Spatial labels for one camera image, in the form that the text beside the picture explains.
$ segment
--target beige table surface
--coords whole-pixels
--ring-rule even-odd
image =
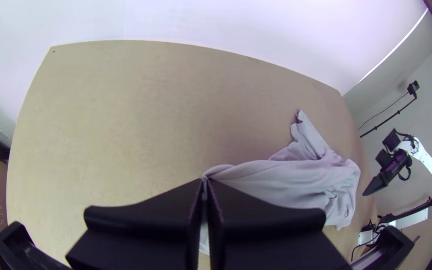
[[[9,222],[22,222],[40,249],[66,263],[86,231],[85,208],[135,204],[212,166],[266,160],[291,141],[297,109],[363,172],[351,226],[324,230],[348,259],[375,208],[361,196],[369,176],[340,94],[256,59],[163,42],[50,49],[16,126]],[[206,255],[200,269],[209,269]]]

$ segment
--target crumpled fabric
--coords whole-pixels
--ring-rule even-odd
[[[291,125],[291,135],[293,142],[269,160],[219,165],[206,171],[202,180],[224,183],[280,207],[322,209],[326,226],[337,230],[349,226],[356,210],[359,167],[336,154],[302,110]],[[199,250],[210,254],[206,223]]]

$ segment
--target black cable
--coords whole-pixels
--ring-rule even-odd
[[[389,105],[389,107],[387,107],[385,110],[383,110],[382,112],[376,114],[375,116],[371,117],[371,119],[369,119],[368,121],[364,122],[364,124],[362,124],[361,127],[359,127],[357,129],[357,131],[360,131],[360,129],[362,129],[369,121],[373,120],[374,118],[380,116],[382,113],[386,112],[387,110],[389,110],[389,108],[391,108],[394,104],[398,103],[398,101],[400,101],[402,98],[406,97],[409,93],[406,93],[405,95],[403,95],[402,97],[400,97],[398,100],[396,100],[393,104]]]
[[[391,119],[395,118],[396,116],[400,115],[401,112],[403,112],[407,107],[409,107],[411,104],[413,104],[413,102],[415,102],[418,98],[416,97],[416,95],[414,95],[414,99],[411,100],[410,103],[408,103],[406,106],[404,106],[402,109],[398,110],[395,114],[393,114],[391,117],[389,117],[388,119],[386,119],[384,122],[380,123],[379,125],[373,127],[370,131],[364,133],[363,135],[359,136],[360,138],[365,137],[366,135],[370,134],[373,131],[377,131],[379,127],[381,127],[382,125],[386,124],[387,122],[391,121]]]
[[[369,242],[366,242],[366,243],[364,243],[364,244],[360,244],[360,245],[358,245],[357,247],[355,247],[353,250],[352,250],[352,254],[351,254],[351,262],[352,261],[354,261],[355,259],[355,251],[356,251],[356,249],[357,248],[360,248],[360,247],[362,247],[362,246],[366,246],[367,244],[369,244],[369,243],[371,243],[371,242],[373,242],[373,241],[375,241],[376,239],[373,239],[373,240],[371,240],[371,241],[369,241]]]

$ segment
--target towel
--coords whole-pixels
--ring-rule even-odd
[[[206,171],[202,180],[221,182],[280,207],[322,209],[326,226],[349,226],[356,210],[359,167],[336,154],[302,110],[291,125],[291,135],[293,142],[269,160],[219,165]],[[210,254],[206,223],[199,250]]]

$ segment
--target robotic arm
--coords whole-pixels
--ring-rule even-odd
[[[363,196],[369,196],[384,189],[396,176],[399,176],[403,181],[409,180],[411,176],[410,167],[413,164],[411,158],[422,162],[432,175],[432,157],[426,152],[418,138],[399,133],[396,129],[393,129],[383,141],[383,145],[385,146],[385,150],[382,150],[376,158],[376,161],[381,165],[381,171],[373,178],[364,191]],[[409,172],[407,178],[404,178],[400,174],[404,168]],[[378,227],[370,224],[363,228],[358,238],[359,245],[365,243],[373,244],[377,238],[377,229],[379,227],[393,226],[397,229],[404,229],[432,219],[432,198],[429,198],[423,205],[400,215],[388,214],[378,216],[378,218],[380,218]]]

